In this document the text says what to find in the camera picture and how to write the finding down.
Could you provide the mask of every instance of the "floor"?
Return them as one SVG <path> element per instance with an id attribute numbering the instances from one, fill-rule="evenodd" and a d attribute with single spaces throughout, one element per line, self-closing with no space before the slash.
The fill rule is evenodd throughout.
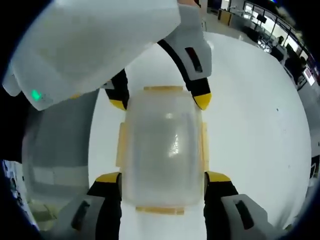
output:
<path id="1" fill-rule="evenodd" d="M 234 39 L 244 41 L 248 44 L 252 44 L 254 46 L 256 45 L 256 43 L 252 41 L 245 33 L 239 30 L 235 30 L 219 22 L 217 15 L 214 15 L 213 13 L 207 13 L 204 19 L 205 19 L 205 28 L 207 32 L 226 35 Z"/>

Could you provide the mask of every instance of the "translucent plastic container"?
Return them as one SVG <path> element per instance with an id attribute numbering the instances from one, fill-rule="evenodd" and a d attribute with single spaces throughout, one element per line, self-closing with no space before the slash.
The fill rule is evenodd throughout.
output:
<path id="1" fill-rule="evenodd" d="M 184 207 L 203 194 L 201 111 L 186 91 L 142 91 L 126 112 L 123 199 L 145 207 Z"/>

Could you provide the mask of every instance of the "white table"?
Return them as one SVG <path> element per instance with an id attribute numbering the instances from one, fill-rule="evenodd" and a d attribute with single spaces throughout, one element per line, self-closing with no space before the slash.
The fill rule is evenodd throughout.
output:
<path id="1" fill-rule="evenodd" d="M 311 164 L 307 118 L 299 95 L 279 62 L 237 39 L 205 33 L 212 48 L 212 100 L 207 123 L 209 169 L 229 176 L 268 213 L 277 228 L 292 222 L 305 199 Z M 144 86 L 180 85 L 174 62 L 158 45 L 127 68 L 130 94 Z M 125 112 L 100 90 L 90 133 L 89 183 L 115 167 Z M 206 239 L 203 203 L 184 216 L 136 213 L 122 202 L 120 239 Z"/>

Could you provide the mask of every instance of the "person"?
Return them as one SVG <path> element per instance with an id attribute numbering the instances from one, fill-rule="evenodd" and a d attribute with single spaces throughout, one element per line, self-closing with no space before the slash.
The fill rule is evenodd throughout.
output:
<path id="1" fill-rule="evenodd" d="M 284 42 L 285 38 L 283 36 L 277 37 L 273 42 L 272 42 L 272 49 L 270 54 L 274 56 L 282 66 L 285 65 L 287 59 L 288 59 L 288 52 L 287 49 L 282 46 L 282 43 Z"/>

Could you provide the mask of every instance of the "green led light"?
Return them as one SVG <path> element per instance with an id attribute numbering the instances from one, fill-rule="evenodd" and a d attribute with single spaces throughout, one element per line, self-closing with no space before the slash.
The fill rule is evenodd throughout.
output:
<path id="1" fill-rule="evenodd" d="M 33 99 L 35 101 L 39 101 L 39 99 L 41 98 L 41 93 L 37 92 L 36 90 L 32 90 L 31 92 L 31 96 L 33 97 Z"/>

